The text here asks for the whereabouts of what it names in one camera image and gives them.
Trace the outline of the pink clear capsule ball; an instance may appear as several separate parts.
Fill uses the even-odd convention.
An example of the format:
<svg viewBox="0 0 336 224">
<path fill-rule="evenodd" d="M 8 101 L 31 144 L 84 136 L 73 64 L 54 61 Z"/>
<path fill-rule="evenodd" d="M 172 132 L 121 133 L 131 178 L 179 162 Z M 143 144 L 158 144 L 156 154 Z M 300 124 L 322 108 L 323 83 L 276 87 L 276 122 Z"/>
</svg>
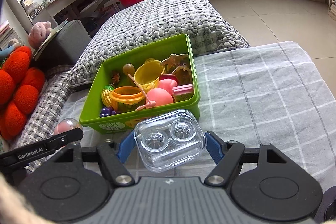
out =
<svg viewBox="0 0 336 224">
<path fill-rule="evenodd" d="M 54 129 L 54 135 L 58 135 L 60 133 L 64 133 L 66 131 L 75 129 L 75 128 L 79 128 L 79 129 L 83 129 L 81 124 L 73 119 L 73 118 L 66 118 L 62 121 L 60 121 L 57 125 L 56 128 Z"/>
</svg>

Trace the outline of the purple toy grapes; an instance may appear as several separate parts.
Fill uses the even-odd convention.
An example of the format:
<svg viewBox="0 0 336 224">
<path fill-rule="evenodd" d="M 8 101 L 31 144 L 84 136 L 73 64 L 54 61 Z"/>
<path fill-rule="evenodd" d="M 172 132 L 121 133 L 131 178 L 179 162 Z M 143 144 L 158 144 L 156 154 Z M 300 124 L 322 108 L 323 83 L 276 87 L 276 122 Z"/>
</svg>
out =
<svg viewBox="0 0 336 224">
<path fill-rule="evenodd" d="M 104 107 L 100 111 L 100 118 L 116 115 L 117 112 L 112 107 Z"/>
</svg>

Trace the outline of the yellow toy corn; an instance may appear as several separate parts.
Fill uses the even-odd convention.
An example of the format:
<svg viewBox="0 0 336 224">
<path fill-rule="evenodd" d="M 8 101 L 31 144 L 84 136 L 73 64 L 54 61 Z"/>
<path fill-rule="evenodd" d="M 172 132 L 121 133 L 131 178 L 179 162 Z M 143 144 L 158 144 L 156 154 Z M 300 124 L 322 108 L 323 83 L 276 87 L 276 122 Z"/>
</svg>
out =
<svg viewBox="0 0 336 224">
<path fill-rule="evenodd" d="M 101 100 L 105 107 L 111 107 L 114 111 L 118 110 L 118 103 L 111 98 L 112 91 L 114 90 L 113 86 L 105 86 L 101 91 Z"/>
</svg>

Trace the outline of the clear contact lens case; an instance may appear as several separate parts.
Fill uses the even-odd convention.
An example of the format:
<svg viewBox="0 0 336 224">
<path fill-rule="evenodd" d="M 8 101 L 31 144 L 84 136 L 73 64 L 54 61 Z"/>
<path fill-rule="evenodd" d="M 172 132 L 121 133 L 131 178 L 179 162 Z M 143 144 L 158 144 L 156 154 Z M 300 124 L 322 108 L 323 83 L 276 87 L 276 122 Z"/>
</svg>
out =
<svg viewBox="0 0 336 224">
<path fill-rule="evenodd" d="M 133 136 L 144 166 L 155 173 L 192 161 L 207 146 L 205 133 L 188 110 L 175 110 L 139 122 Z"/>
</svg>

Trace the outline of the orange toy bowl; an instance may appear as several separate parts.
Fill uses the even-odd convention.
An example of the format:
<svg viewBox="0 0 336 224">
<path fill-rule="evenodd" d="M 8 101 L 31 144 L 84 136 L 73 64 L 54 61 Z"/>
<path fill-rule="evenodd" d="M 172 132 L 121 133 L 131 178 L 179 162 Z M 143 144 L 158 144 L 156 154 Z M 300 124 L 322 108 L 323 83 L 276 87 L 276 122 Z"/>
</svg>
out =
<svg viewBox="0 0 336 224">
<path fill-rule="evenodd" d="M 135 86 L 116 88 L 110 93 L 109 97 L 114 103 L 113 106 L 117 106 L 117 111 L 120 113 L 134 111 L 146 102 L 142 91 Z"/>
</svg>

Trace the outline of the pink octopus toy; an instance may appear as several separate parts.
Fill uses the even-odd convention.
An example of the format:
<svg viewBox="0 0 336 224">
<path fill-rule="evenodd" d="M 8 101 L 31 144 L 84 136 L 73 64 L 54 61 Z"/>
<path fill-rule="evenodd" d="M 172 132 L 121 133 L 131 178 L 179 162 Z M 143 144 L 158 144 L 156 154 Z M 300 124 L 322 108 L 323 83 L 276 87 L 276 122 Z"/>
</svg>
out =
<svg viewBox="0 0 336 224">
<path fill-rule="evenodd" d="M 143 88 L 138 84 L 138 82 L 130 74 L 128 74 L 127 76 L 140 89 L 141 93 L 145 96 L 145 99 L 146 99 L 146 103 L 136 108 L 136 111 L 139 111 L 142 109 L 151 109 L 157 106 L 168 105 L 174 102 L 171 94 L 165 89 L 153 88 L 147 93 L 145 93 Z"/>
</svg>

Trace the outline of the watermelon slice toy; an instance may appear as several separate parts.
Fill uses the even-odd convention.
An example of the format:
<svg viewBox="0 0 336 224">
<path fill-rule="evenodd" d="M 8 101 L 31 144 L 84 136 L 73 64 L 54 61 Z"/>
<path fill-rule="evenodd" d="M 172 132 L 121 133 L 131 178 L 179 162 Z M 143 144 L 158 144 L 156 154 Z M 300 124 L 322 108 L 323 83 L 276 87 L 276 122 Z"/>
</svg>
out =
<svg viewBox="0 0 336 224">
<path fill-rule="evenodd" d="M 181 85 L 172 88 L 172 93 L 175 102 L 189 100 L 194 95 L 193 84 Z"/>
</svg>

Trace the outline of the red orange toy figure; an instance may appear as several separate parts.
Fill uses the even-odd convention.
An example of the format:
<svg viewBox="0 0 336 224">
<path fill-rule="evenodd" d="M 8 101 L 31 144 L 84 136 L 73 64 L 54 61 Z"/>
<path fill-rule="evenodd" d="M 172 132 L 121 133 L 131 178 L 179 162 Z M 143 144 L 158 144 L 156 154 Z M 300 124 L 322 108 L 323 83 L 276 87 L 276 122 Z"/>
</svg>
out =
<svg viewBox="0 0 336 224">
<path fill-rule="evenodd" d="M 120 82 L 120 73 L 113 71 L 110 81 L 110 86 L 113 86 L 114 88 L 118 85 Z"/>
</svg>

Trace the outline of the yellow toy pot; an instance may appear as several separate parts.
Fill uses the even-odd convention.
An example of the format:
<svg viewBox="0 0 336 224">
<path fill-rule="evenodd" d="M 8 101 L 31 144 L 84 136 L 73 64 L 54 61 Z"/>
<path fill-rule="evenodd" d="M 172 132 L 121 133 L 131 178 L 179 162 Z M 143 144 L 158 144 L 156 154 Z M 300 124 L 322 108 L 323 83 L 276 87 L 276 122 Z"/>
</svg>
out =
<svg viewBox="0 0 336 224">
<path fill-rule="evenodd" d="M 143 88 L 145 93 L 159 85 L 159 76 L 165 73 L 165 67 L 159 60 L 147 59 L 136 71 L 133 78 Z"/>
</svg>

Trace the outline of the beige toy hand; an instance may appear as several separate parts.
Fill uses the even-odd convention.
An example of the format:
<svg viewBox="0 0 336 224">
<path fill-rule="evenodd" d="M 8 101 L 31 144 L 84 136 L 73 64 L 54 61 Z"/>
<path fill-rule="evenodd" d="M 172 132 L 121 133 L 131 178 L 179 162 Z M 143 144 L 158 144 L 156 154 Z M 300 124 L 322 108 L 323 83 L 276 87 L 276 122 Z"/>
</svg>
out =
<svg viewBox="0 0 336 224">
<path fill-rule="evenodd" d="M 172 74 L 178 79 L 180 85 L 187 85 L 192 83 L 192 73 L 191 69 L 186 63 L 178 65 Z"/>
</svg>

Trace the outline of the pink red-capped toy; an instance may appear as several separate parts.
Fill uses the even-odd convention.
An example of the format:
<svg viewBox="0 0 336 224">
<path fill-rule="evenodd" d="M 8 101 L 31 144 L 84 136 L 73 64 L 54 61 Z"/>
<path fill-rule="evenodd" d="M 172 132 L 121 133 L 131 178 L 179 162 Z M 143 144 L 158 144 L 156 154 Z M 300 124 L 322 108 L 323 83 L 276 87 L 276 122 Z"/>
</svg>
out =
<svg viewBox="0 0 336 224">
<path fill-rule="evenodd" d="M 158 87 L 169 92 L 170 95 L 173 95 L 173 88 L 179 85 L 179 80 L 173 74 L 163 74 L 159 76 L 159 85 Z"/>
</svg>

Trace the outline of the beige starfish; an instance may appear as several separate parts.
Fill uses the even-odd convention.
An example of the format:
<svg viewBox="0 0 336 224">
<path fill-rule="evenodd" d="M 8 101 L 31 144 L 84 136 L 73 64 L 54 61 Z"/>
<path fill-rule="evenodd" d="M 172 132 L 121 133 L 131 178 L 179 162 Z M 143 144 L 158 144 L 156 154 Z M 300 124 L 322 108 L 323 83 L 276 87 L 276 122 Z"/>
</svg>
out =
<svg viewBox="0 0 336 224">
<path fill-rule="evenodd" d="M 160 62 L 160 65 L 163 67 L 166 67 L 168 71 L 171 71 L 173 68 L 176 68 L 178 65 L 180 65 L 181 61 L 189 57 L 188 54 L 175 54 L 172 53 L 167 59 L 164 59 Z"/>
</svg>

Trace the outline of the grey checked cloth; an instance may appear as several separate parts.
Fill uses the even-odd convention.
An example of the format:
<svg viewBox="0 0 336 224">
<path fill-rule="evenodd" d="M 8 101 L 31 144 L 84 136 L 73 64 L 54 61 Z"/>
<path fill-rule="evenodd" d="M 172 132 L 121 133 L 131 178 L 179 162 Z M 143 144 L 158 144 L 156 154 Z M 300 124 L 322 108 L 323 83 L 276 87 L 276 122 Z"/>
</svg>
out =
<svg viewBox="0 0 336 224">
<path fill-rule="evenodd" d="M 196 57 L 202 130 L 248 147 L 269 142 L 335 186 L 335 98 L 295 42 Z"/>
</svg>

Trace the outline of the green plastic storage box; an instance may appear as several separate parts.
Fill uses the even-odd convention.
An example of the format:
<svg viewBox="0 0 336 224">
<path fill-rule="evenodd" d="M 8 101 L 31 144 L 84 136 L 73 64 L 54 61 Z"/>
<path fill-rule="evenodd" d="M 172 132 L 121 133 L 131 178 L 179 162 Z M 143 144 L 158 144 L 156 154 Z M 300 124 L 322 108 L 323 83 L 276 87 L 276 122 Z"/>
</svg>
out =
<svg viewBox="0 0 336 224">
<path fill-rule="evenodd" d="M 177 35 L 104 61 L 80 123 L 109 134 L 173 110 L 189 110 L 199 118 L 200 97 L 190 38 Z"/>
</svg>

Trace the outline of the grey quilted sofa cushion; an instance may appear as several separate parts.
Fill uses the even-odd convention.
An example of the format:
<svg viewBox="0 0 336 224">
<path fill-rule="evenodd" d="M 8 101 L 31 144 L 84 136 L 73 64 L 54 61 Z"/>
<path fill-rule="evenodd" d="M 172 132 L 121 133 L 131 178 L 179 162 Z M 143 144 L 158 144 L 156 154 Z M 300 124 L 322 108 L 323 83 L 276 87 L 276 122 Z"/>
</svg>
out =
<svg viewBox="0 0 336 224">
<path fill-rule="evenodd" d="M 71 69 L 73 88 L 93 82 L 106 59 L 179 34 L 195 56 L 248 48 L 248 41 L 208 0 L 145 0 L 111 16 Z"/>
</svg>

